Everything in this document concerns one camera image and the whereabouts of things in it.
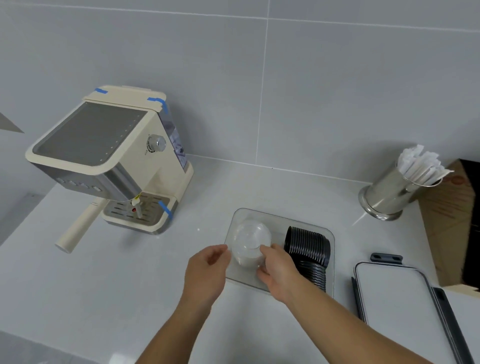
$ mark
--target white countertop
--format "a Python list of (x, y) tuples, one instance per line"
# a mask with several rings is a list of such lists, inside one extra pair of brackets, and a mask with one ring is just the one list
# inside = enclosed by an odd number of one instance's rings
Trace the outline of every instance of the white countertop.
[[(207, 245), (223, 243), (240, 207), (329, 229), (336, 241), (334, 298), (353, 312), (353, 267), (373, 252), (400, 254), (405, 264), (437, 282), (417, 203), (399, 220), (382, 222), (366, 216), (358, 203), (363, 183), (190, 160), (195, 174), (166, 232), (142, 234), (98, 218), (71, 255), (54, 242), (92, 197), (56, 185), (0, 247), (0, 330), (101, 364), (134, 362), (173, 312), (188, 258)], [(453, 301), (456, 313), (455, 304), (460, 310), (471, 305), (464, 297)], [(475, 340), (469, 339), (476, 332), (468, 319), (457, 319), (478, 358)], [(325, 360), (283, 304), (227, 282), (191, 362)]]

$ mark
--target silver knob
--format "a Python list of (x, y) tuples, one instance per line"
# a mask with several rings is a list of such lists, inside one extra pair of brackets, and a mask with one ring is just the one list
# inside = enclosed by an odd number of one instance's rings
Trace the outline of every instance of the silver knob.
[(150, 134), (148, 136), (147, 149), (150, 153), (163, 152), (166, 146), (167, 142), (165, 141), (165, 138), (161, 135)]

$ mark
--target canister base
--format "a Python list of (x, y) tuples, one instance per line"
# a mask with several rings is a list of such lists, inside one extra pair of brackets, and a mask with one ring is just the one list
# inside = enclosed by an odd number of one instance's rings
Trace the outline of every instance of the canister base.
[(393, 221), (393, 220), (396, 220), (398, 219), (401, 215), (402, 215), (402, 212), (403, 210), (400, 210), (394, 214), (390, 214), (390, 215), (386, 215), (386, 214), (382, 214), (378, 211), (375, 211), (373, 209), (373, 207), (371, 207), (368, 202), (367, 202), (367, 199), (365, 198), (365, 193), (367, 192), (368, 188), (370, 186), (365, 186), (363, 187), (360, 192), (359, 192), (359, 202), (360, 202), (360, 206), (363, 207), (363, 209), (369, 214), (369, 215), (372, 215), (374, 218), (377, 218), (379, 220), (382, 220), (382, 221)]

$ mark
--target drip tray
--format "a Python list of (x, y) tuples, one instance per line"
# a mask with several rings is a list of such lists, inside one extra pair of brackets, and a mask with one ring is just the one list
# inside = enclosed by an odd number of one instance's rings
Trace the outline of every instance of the drip tray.
[[(335, 238), (330, 230), (321, 228), (319, 226), (307, 224), (304, 222), (283, 218), (276, 215), (266, 214), (264, 212), (249, 210), (247, 208), (240, 208), (233, 214), (230, 227), (228, 228), (225, 244), (231, 250), (231, 245), (234, 241), (234, 231), (238, 224), (244, 220), (252, 219), (259, 221), (266, 225), (272, 234), (272, 244), (277, 243), (283, 247), (285, 243), (285, 236), (290, 226), (305, 229), (313, 232), (318, 232), (330, 241), (330, 261), (326, 270), (326, 293), (333, 297), (334, 291), (334, 270), (335, 270)], [(232, 260), (227, 268), (227, 278), (233, 282), (245, 284), (249, 287), (257, 288), (268, 292), (267, 286), (257, 278), (255, 268), (245, 268), (238, 264), (237, 260), (232, 256)]]
[(140, 194), (140, 207), (142, 208), (143, 215), (141, 218), (137, 217), (135, 212), (132, 212), (133, 206), (130, 201), (110, 201), (107, 206), (105, 206), (103, 213), (112, 218), (118, 218), (145, 226), (154, 226), (160, 221), (164, 214), (163, 208), (158, 204), (159, 201), (162, 201), (165, 206), (168, 206), (170, 199), (168, 197), (142, 192)]

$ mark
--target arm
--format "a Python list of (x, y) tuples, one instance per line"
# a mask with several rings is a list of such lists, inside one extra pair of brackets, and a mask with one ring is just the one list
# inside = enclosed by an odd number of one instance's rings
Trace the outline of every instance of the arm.
[(137, 364), (186, 364), (213, 303), (225, 286), (231, 253), (209, 246), (190, 258), (180, 302), (148, 344)]
[(257, 271), (259, 279), (287, 305), (329, 363), (429, 363), (373, 330), (302, 277), (280, 246), (260, 249), (266, 260)]

